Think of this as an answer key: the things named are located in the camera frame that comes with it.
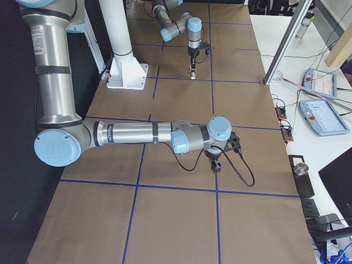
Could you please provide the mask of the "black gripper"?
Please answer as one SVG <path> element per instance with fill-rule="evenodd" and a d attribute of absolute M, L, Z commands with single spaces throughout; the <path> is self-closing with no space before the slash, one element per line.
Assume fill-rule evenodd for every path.
<path fill-rule="evenodd" d="M 210 159 L 211 171 L 219 173 L 222 169 L 222 165 L 218 161 L 218 159 L 222 155 L 223 149 L 221 147 L 213 145 L 211 146 L 211 148 L 204 150 L 204 153 Z"/>
<path fill-rule="evenodd" d="M 191 57 L 190 71 L 195 72 L 196 69 L 196 57 L 200 54 L 200 48 L 188 47 L 188 55 Z"/>

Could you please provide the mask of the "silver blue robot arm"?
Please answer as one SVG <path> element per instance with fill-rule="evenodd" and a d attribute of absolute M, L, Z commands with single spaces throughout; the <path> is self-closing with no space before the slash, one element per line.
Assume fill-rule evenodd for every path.
<path fill-rule="evenodd" d="M 110 42 L 108 61 L 92 36 L 88 39 L 87 69 L 72 76 L 68 34 L 92 33 L 86 1 L 19 1 L 21 18 L 30 27 L 35 56 L 37 96 L 42 116 L 35 117 L 36 156 L 53 167 L 65 167 L 88 149 L 107 144 L 165 143 L 175 154 L 198 150 L 210 160 L 211 170 L 221 169 L 219 157 L 226 153 L 232 126 L 228 119 L 214 117 L 206 125 L 187 121 L 112 123 L 87 121 L 100 77 L 106 70 L 110 89 L 142 90 L 148 65 L 133 55 L 123 1 L 97 1 L 98 17 Z"/>
<path fill-rule="evenodd" d="M 159 22 L 160 35 L 164 42 L 188 33 L 188 55 L 190 56 L 190 79 L 196 79 L 196 57 L 202 49 L 202 21 L 200 18 L 185 12 L 177 21 L 172 21 L 168 12 L 180 6 L 183 1 L 154 1 L 152 4 L 152 15 Z"/>

